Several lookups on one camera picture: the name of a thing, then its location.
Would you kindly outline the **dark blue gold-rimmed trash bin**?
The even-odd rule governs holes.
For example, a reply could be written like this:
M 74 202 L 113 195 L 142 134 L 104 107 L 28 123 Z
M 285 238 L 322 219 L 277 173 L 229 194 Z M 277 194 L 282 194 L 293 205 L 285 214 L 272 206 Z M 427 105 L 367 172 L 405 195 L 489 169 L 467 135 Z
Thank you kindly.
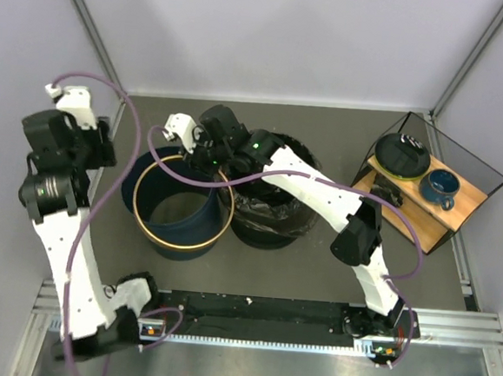
M 149 242 L 161 257 L 195 260 L 214 246 L 209 240 L 222 231 L 228 215 L 215 188 L 186 185 L 153 168 L 153 162 L 150 153 L 138 157 L 121 186 L 124 206 L 164 242 Z

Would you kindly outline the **black bin liner bucket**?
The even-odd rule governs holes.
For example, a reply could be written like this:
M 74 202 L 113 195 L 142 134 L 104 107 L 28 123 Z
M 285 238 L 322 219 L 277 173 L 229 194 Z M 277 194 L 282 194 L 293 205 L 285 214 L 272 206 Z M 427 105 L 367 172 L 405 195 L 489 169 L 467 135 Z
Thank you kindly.
M 234 194 L 230 227 L 250 247 L 284 248 L 309 233 L 319 220 L 306 204 L 261 179 L 236 186 Z

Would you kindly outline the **black trash bag roll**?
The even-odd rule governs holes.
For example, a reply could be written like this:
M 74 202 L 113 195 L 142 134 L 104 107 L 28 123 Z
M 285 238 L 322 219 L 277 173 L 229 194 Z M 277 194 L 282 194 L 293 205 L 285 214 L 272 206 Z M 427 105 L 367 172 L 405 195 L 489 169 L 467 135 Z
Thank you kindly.
M 375 174 L 371 194 L 391 203 L 395 208 L 400 208 L 404 203 L 401 191 L 380 173 Z

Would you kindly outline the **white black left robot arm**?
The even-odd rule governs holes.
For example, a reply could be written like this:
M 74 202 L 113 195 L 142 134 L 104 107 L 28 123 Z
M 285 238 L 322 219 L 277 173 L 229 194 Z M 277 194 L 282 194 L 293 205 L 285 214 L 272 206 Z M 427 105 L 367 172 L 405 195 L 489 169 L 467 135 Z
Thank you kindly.
M 61 310 L 57 360 L 90 360 L 137 345 L 140 315 L 162 304 L 149 273 L 123 277 L 107 297 L 89 232 L 88 171 L 116 165 L 109 123 L 43 110 L 23 119 L 31 151 L 18 192 L 49 260 Z

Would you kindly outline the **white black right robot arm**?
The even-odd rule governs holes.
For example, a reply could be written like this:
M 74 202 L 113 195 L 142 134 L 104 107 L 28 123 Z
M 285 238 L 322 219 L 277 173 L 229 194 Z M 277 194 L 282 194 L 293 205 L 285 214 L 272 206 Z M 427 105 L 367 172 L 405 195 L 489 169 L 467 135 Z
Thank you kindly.
M 366 313 L 347 321 L 356 336 L 387 334 L 400 325 L 406 302 L 393 284 L 382 250 L 385 201 L 329 180 L 276 133 L 247 130 L 221 104 L 206 110 L 198 120 L 170 119 L 167 128 L 182 138 L 183 153 L 191 166 L 208 173 L 222 167 L 233 169 L 238 174 L 231 182 L 234 186 L 263 181 L 314 210 L 336 230 L 329 249 L 353 269 L 366 301 Z

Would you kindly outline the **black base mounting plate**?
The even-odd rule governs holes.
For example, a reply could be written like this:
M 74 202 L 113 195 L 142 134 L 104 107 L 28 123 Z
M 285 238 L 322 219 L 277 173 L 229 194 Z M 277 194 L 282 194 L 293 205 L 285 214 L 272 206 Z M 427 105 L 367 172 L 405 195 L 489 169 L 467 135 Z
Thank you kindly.
M 179 336 L 323 346 L 351 346 L 366 336 L 396 344 L 409 334 L 420 337 L 417 314 L 403 311 L 394 321 L 358 304 L 167 290 L 157 306 L 181 310 Z

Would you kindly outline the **black round plate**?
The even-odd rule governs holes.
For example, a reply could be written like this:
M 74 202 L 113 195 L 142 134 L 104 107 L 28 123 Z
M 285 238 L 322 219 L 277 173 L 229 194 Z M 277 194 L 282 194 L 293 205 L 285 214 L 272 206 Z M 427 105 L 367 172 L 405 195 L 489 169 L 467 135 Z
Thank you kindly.
M 422 177 L 431 165 L 427 147 L 415 137 L 398 132 L 382 136 L 375 144 L 374 155 L 385 172 L 407 181 Z

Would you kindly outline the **wooden shelf with glass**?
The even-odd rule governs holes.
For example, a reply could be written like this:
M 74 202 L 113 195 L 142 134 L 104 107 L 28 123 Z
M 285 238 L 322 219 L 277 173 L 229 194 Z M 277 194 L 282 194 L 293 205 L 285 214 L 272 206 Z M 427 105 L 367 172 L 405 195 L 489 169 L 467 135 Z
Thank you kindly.
M 408 112 L 372 142 L 352 185 L 391 202 L 431 254 L 503 187 L 503 174 Z

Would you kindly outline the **blue ceramic mug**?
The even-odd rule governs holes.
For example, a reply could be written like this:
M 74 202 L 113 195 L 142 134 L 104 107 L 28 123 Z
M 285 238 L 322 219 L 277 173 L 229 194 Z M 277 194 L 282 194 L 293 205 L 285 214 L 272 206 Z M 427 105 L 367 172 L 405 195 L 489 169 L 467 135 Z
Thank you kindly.
M 439 205 L 442 210 L 452 210 L 454 197 L 460 190 L 460 180 L 449 170 L 437 168 L 427 173 L 419 183 L 421 197 Z

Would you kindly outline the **aluminium frame rail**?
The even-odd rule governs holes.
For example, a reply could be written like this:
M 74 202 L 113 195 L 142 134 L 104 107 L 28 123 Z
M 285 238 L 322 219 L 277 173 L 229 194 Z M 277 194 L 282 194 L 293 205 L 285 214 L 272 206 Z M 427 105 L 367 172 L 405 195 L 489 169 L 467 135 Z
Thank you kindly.
M 202 317 L 324 326 L 334 334 L 393 339 L 411 333 L 415 340 L 455 346 L 503 346 L 498 316 L 490 313 L 415 308 L 382 317 L 358 304 L 292 300 L 236 294 L 161 291 L 153 307 L 177 307 L 192 320 Z

